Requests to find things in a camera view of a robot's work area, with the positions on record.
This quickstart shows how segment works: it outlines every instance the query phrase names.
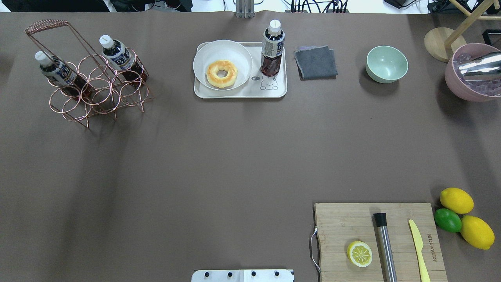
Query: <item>stainless steel muddler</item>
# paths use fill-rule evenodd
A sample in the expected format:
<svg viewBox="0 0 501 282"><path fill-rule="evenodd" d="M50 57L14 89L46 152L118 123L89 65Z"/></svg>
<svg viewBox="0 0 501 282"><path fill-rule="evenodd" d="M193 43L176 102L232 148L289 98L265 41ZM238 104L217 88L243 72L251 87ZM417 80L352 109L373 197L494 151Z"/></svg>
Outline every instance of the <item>stainless steel muddler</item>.
<svg viewBox="0 0 501 282"><path fill-rule="evenodd" d="M386 225L386 213L375 213L374 219L379 235L379 249L383 255L386 282L397 282L397 274L395 273L395 265L393 264L393 255L391 253L390 237L388 236L388 227Z"/></svg>
<svg viewBox="0 0 501 282"><path fill-rule="evenodd" d="M501 78L501 52L491 52L457 65L461 75L468 81L494 80Z"/></svg>

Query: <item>cutting board handle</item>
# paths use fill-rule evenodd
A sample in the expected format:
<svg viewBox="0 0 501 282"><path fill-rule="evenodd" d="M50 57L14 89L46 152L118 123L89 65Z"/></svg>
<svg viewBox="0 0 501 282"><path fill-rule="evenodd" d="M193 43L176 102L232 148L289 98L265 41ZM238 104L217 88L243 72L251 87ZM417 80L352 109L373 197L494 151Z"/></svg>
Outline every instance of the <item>cutting board handle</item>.
<svg viewBox="0 0 501 282"><path fill-rule="evenodd" d="M320 266L313 258L313 237L315 237L315 235L317 235L317 232L318 232L318 228L315 226L315 229L313 229L313 233L312 233L312 236L310 238L310 257L312 258L312 261L315 264L315 267L317 268L318 273L320 273L321 272Z"/></svg>

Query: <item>donut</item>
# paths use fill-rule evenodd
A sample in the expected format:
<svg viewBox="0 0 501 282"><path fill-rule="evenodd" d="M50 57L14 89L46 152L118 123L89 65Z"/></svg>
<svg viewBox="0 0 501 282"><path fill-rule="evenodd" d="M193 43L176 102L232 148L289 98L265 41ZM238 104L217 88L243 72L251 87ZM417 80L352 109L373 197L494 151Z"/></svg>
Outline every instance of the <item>donut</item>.
<svg viewBox="0 0 501 282"><path fill-rule="evenodd" d="M219 77L219 71L225 71L227 74L224 77ZM209 83L217 88L225 88L235 84L238 70L235 65L228 60L218 60L213 62L207 68L207 80Z"/></svg>

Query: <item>bottle cap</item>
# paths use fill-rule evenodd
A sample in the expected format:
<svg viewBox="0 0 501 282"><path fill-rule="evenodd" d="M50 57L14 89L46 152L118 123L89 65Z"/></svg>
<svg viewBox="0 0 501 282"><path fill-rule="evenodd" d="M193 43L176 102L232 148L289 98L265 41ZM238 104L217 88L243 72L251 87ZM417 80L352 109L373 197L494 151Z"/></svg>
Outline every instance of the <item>bottle cap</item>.
<svg viewBox="0 0 501 282"><path fill-rule="evenodd" d="M279 20L272 20L270 22L270 27L268 28L268 30L273 33L278 33L280 32L280 25L281 24Z"/></svg>
<svg viewBox="0 0 501 282"><path fill-rule="evenodd" d="M52 65L52 60L47 56L47 54L45 54L44 51L38 51L35 54L35 59L42 66L50 66L50 65Z"/></svg>
<svg viewBox="0 0 501 282"><path fill-rule="evenodd" d="M101 36L99 43L101 43L101 45L103 45L103 47L106 49L111 48L113 44L115 44L115 42L113 42L113 39L111 39L109 35Z"/></svg>

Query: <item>wooden cutting board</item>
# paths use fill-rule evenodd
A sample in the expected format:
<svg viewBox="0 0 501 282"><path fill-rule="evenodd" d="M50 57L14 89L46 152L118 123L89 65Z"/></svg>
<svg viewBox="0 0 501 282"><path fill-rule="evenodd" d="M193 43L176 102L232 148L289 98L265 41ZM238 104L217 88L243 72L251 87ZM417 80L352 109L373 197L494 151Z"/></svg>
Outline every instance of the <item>wooden cutting board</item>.
<svg viewBox="0 0 501 282"><path fill-rule="evenodd" d="M429 203L315 204L320 247L320 281L384 282L377 229L373 214L385 212L397 280L420 282L416 249L409 227L414 220L424 247L422 254L432 282L445 282L447 275ZM358 267L347 257L348 245L363 241L372 249L372 263Z"/></svg>

